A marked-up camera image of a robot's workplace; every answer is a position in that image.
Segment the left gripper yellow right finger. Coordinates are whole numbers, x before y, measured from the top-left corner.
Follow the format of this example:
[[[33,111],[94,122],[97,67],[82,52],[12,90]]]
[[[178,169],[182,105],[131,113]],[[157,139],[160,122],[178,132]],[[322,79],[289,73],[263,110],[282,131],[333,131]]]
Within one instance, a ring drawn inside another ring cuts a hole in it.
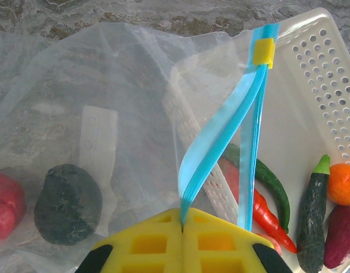
[[[195,208],[182,244],[182,273],[291,273],[269,240]]]

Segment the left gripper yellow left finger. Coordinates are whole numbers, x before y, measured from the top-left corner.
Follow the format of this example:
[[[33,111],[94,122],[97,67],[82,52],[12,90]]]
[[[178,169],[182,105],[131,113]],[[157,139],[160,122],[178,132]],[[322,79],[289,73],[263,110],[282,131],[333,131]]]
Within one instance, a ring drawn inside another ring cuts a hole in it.
[[[182,273],[179,209],[169,209],[97,242],[75,273]]]

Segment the small pink toy food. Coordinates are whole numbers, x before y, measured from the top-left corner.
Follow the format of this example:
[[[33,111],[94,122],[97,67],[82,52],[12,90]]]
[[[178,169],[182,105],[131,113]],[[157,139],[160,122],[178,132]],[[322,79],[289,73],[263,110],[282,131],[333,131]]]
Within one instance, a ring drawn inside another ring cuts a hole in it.
[[[274,238],[268,236],[267,234],[257,233],[257,235],[259,235],[260,237],[263,237],[263,238],[267,239],[268,241],[270,241],[272,243],[274,249],[276,250],[276,252],[280,256],[282,255],[281,247],[280,247],[280,245],[278,244],[278,242]]]

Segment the orange toy carrot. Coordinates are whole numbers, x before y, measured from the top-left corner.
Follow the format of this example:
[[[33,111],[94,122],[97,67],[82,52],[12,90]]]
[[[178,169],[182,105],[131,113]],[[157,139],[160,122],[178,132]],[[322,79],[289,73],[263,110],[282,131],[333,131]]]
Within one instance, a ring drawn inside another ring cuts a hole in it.
[[[220,158],[218,165],[233,193],[235,200],[239,199],[239,170],[228,159]],[[264,230],[264,232],[283,246],[291,253],[297,253],[297,247],[280,226],[277,217],[268,208],[267,202],[263,195],[256,189],[254,190],[253,201],[253,220]]]

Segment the green toy chili pepper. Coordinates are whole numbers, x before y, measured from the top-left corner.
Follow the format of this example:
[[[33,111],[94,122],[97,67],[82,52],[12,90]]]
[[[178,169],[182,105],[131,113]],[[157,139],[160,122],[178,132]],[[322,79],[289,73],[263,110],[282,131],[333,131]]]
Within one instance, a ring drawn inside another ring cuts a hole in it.
[[[240,147],[230,143],[223,152],[223,157],[236,168],[240,166]],[[287,193],[276,175],[259,159],[256,162],[255,179],[258,180],[272,195],[278,212],[281,227],[289,232],[290,204]]]

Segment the dark green toy cucumber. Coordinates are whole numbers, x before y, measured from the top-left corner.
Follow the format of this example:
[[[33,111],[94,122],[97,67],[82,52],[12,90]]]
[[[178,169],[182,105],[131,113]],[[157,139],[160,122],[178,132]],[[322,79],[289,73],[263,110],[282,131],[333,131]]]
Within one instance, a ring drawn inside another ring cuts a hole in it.
[[[305,273],[322,270],[325,253],[323,223],[326,214],[330,157],[323,155],[310,175],[299,203],[297,259]]]

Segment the purple toy sweet potato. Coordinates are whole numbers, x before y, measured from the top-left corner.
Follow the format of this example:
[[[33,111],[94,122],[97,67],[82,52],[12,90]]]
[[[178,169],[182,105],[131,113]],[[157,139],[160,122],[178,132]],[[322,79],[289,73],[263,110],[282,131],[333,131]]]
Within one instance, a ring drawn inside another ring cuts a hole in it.
[[[328,218],[324,265],[333,269],[350,256],[350,206],[337,205]]]

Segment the orange toy tangerine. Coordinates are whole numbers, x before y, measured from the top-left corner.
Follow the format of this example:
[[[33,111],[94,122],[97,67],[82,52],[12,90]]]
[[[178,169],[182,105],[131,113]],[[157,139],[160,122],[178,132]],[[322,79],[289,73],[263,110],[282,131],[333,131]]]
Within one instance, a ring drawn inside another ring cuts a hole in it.
[[[350,165],[338,163],[330,167],[328,198],[339,205],[350,206]]]

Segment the clear zip-top bag blue zipper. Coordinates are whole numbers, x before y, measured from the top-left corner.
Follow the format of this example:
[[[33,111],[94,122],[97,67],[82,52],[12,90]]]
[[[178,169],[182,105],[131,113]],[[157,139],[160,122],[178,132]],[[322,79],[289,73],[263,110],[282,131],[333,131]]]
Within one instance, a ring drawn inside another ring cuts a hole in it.
[[[59,42],[0,31],[0,173],[26,212],[0,241],[0,273],[74,273],[99,240],[179,206],[186,152],[163,99],[180,38],[100,23]],[[49,169],[74,164],[102,194],[96,231],[73,246],[42,238],[34,208]]]

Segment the yellow zipper slider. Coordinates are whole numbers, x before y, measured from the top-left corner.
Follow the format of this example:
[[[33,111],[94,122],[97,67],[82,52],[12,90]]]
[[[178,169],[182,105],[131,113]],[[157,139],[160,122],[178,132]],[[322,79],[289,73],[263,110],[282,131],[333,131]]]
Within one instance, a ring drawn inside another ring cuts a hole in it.
[[[258,39],[254,44],[253,65],[268,65],[273,68],[275,56],[275,40],[273,38]]]

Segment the white perforated plastic basket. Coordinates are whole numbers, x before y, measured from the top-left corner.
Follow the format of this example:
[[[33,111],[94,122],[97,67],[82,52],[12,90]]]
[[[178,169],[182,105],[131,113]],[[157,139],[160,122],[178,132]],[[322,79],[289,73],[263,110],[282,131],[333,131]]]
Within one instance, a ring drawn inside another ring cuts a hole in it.
[[[163,105],[184,147],[237,85],[251,35],[180,38],[186,53],[171,70]],[[325,154],[350,164],[350,55],[331,14],[317,8],[280,24],[258,149],[288,195],[292,239],[300,197]]]

